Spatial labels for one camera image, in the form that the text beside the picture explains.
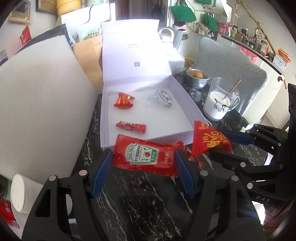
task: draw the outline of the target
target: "blue gripper pad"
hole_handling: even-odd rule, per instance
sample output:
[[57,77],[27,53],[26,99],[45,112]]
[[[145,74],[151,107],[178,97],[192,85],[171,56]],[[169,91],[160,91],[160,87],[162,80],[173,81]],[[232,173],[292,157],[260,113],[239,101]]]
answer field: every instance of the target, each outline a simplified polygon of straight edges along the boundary
[[195,198],[198,193],[196,189],[196,185],[199,179],[198,177],[198,172],[200,171],[199,168],[194,162],[189,161],[187,157],[184,155],[183,151],[181,150],[175,151],[175,159],[176,159],[176,167],[177,167],[178,175],[181,179],[181,182],[183,184],[183,187],[186,193],[190,195],[191,198]]
[[91,189],[92,198],[94,198],[98,193],[102,191],[107,175],[112,167],[112,163],[113,163],[113,151],[111,151],[110,149],[106,149],[102,157],[98,161],[96,161],[96,163],[91,164],[89,179],[90,179],[90,186],[92,185],[92,189]]
[[243,133],[239,131],[221,131],[221,133],[226,136],[230,142],[245,146],[254,144],[254,139],[248,133]]

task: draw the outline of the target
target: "picture frame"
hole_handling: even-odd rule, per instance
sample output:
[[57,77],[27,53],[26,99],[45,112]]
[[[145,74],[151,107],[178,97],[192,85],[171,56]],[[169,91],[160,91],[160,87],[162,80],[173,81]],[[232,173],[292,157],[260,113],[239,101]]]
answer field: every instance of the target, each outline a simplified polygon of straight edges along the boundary
[[31,22],[31,2],[21,0],[8,16],[8,21],[17,23]]
[[36,12],[57,14],[57,0],[36,0]]

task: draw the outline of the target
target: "red candy wrapper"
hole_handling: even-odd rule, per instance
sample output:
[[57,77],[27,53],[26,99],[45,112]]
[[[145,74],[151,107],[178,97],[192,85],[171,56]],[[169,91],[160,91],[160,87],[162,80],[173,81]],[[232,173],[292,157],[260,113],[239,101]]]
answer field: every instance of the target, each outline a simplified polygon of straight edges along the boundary
[[135,97],[132,97],[131,95],[128,95],[126,93],[119,92],[118,93],[118,100],[114,104],[115,107],[121,108],[121,109],[129,109],[133,107],[133,103],[131,103],[131,99],[134,99]]
[[182,150],[188,160],[195,162],[200,170],[205,168],[205,164],[201,160],[199,160],[197,157],[192,156],[192,152],[188,146],[184,146]]
[[20,40],[22,42],[22,46],[24,46],[26,43],[28,43],[32,39],[30,34],[29,26],[27,25],[25,29],[22,31],[22,34],[20,36]]
[[162,145],[150,141],[118,135],[114,147],[113,166],[177,177],[175,150],[179,145]]
[[219,148],[232,153],[231,142],[221,132],[201,121],[195,121],[191,155],[199,157],[212,148]]
[[20,228],[11,209],[11,203],[0,197],[0,215],[4,221],[12,227]]
[[142,133],[145,133],[146,131],[146,125],[142,125],[142,124],[134,124],[134,123],[120,121],[116,124],[116,126],[128,131],[139,131]]

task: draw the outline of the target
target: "metal bowl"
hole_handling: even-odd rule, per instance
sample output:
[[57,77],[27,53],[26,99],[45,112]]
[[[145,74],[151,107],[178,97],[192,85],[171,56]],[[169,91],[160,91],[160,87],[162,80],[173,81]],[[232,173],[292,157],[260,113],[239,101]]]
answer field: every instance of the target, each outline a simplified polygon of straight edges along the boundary
[[[193,71],[200,72],[202,74],[202,79],[195,78],[195,77],[191,76],[189,73],[193,72]],[[210,79],[210,77],[207,73],[200,71],[198,69],[188,69],[188,70],[186,70],[186,74],[187,74],[187,83],[192,88],[195,88],[195,89],[203,88],[207,84],[207,81]]]

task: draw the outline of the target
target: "paper bag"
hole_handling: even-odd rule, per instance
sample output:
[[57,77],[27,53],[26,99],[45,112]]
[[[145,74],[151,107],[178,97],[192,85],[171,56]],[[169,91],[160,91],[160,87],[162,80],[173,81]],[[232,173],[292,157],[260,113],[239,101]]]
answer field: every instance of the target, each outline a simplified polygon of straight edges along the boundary
[[102,35],[73,45],[75,56],[96,91],[103,92],[103,73],[99,64]]

